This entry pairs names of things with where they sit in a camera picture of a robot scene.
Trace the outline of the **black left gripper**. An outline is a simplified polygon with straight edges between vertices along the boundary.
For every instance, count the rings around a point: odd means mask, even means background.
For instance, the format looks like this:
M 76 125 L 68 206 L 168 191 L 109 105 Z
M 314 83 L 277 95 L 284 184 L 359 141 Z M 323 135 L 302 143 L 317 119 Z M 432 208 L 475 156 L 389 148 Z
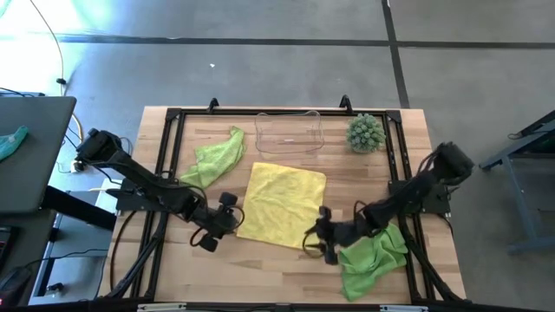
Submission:
M 201 247 L 204 250 L 214 252 L 219 240 L 224 235 L 237 233 L 239 221 L 234 215 L 238 209 L 236 203 L 238 197 L 229 192 L 222 192 L 219 198 L 219 207 L 213 209 L 197 209 L 191 220 L 199 227 L 191 236 L 189 244 L 192 247 Z

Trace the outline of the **green microfiber towel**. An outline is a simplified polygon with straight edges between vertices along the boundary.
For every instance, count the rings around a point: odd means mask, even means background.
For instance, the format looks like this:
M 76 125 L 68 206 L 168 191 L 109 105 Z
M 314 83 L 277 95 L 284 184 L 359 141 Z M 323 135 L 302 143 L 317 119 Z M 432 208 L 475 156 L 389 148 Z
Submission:
M 231 171 L 243 158 L 246 146 L 245 132 L 241 128 L 231 127 L 229 134 L 227 141 L 195 148 L 196 162 L 180 176 L 180 181 L 206 189 Z
M 407 264 L 408 248 L 397 225 L 389 224 L 375 237 L 363 237 L 340 250 L 342 294 L 353 302 L 366 296 L 377 281 Z

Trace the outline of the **white bracket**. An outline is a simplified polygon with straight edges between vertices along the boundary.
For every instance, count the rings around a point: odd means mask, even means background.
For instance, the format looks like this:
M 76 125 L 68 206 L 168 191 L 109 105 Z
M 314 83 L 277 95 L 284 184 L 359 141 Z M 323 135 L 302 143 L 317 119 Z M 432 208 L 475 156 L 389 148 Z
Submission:
M 139 304 L 136 312 L 184 312 L 186 310 L 185 302 L 152 302 Z
M 380 312 L 429 312 L 428 307 L 418 305 L 387 304 L 379 307 Z

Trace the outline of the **black computer mouse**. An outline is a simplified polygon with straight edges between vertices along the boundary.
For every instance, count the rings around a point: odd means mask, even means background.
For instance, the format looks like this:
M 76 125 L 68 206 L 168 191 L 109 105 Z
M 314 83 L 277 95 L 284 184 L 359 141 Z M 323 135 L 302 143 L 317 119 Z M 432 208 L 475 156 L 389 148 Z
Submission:
M 0 308 L 16 306 L 23 300 L 31 276 L 28 266 L 19 266 L 0 278 Z

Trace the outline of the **green artificial plant in pot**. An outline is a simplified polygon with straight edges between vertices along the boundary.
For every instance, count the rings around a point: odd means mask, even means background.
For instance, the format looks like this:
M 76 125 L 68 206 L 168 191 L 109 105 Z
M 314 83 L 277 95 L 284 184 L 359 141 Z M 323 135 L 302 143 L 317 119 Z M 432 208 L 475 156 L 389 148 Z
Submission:
M 370 114 L 358 114 L 346 130 L 347 143 L 356 153 L 373 153 L 385 143 L 385 139 L 382 124 Z

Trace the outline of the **grey-blue side table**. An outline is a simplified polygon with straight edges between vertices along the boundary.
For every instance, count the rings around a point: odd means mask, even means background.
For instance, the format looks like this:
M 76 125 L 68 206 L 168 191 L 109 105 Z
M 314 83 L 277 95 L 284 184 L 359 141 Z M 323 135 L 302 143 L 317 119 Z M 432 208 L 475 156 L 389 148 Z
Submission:
M 479 163 L 483 172 L 502 167 L 525 237 L 509 254 L 555 250 L 555 109 L 510 133 L 511 144 Z

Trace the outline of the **black keyboard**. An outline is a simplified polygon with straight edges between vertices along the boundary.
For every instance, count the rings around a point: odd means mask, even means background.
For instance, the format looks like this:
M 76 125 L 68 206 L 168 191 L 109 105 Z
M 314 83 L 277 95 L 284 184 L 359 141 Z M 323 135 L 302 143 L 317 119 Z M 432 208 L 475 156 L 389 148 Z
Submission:
M 0 225 L 0 270 L 3 269 L 15 245 L 18 233 L 17 227 Z

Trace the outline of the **clear plastic basket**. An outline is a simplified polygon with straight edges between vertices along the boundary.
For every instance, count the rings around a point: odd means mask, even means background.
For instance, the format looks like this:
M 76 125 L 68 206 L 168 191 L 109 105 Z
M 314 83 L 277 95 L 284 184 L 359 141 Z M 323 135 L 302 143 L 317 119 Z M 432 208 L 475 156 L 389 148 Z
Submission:
M 308 153 L 324 146 L 320 113 L 310 110 L 300 114 L 260 113 L 254 120 L 256 148 L 261 153 Z

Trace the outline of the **grey desk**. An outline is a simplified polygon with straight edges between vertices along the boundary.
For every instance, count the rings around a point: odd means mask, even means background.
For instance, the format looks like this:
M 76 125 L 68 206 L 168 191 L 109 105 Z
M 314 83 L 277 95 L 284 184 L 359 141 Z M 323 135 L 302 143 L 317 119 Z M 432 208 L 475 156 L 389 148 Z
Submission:
M 21 145 L 0 160 L 0 215 L 37 211 L 66 134 L 76 98 L 0 98 L 0 136 L 28 129 Z

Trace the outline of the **teal cloth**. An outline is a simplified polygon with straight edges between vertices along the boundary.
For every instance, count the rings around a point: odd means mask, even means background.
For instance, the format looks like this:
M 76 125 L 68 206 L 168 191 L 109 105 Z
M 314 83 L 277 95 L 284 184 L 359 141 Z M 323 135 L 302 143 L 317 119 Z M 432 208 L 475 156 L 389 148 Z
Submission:
M 19 127 L 14 133 L 0 135 L 0 161 L 11 156 L 25 140 L 29 129 Z

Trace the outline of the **black desk crossbar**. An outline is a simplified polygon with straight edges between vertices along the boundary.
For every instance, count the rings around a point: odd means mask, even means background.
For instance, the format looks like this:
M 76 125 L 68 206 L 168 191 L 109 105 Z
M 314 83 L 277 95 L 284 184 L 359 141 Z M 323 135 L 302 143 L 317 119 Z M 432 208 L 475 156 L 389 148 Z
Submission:
M 56 211 L 105 230 L 112 230 L 116 222 L 113 213 L 49 185 L 45 189 L 41 208 Z

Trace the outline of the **yellow microfiber towel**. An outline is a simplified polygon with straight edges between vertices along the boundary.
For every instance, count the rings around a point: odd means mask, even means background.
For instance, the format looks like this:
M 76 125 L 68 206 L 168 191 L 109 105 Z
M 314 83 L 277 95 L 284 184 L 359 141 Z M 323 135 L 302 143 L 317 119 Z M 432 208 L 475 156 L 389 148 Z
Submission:
M 321 172 L 254 163 L 237 236 L 300 250 L 319 216 L 326 182 Z

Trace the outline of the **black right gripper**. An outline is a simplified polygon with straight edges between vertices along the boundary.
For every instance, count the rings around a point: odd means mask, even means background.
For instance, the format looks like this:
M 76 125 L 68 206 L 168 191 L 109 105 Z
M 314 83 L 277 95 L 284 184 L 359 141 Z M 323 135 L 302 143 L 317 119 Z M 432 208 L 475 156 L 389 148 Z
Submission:
M 321 250 L 326 264 L 337 265 L 336 247 L 351 246 L 369 233 L 369 227 L 364 216 L 357 210 L 353 210 L 351 220 L 340 222 L 331 219 L 331 209 L 327 206 L 320 206 L 319 214 L 318 221 L 308 229 L 308 234 L 315 233 L 320 242 L 311 244 L 310 247 Z

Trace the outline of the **black metal table frame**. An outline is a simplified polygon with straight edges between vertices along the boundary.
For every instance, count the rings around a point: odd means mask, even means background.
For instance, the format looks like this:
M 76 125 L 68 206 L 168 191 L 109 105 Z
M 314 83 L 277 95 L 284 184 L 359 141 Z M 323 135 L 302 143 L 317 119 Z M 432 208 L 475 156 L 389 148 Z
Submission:
M 237 167 L 212 184 L 207 195 L 216 202 L 222 192 L 242 198 L 252 165 L 270 162 L 322 172 L 327 178 L 323 202 L 335 218 L 346 218 L 357 200 L 386 197 L 389 182 L 415 173 L 431 151 L 425 115 L 420 109 L 376 108 L 373 115 L 388 125 L 385 147 L 371 154 L 349 151 L 345 131 L 356 110 L 323 107 L 323 147 L 306 154 L 261 153 L 255 146 L 255 107 L 146 107 L 134 146 L 134 159 L 154 169 L 158 159 L 165 168 L 183 172 L 193 162 L 193 151 L 225 140 L 231 127 L 245 131 L 246 153 Z M 188 308 L 252 309 L 349 308 L 341 293 L 336 266 L 306 256 L 302 251 L 228 236 L 214 252 L 189 244 L 194 227 L 170 217 L 162 251 L 148 258 L 140 291 L 150 276 L 158 282 L 156 302 L 183 302 Z

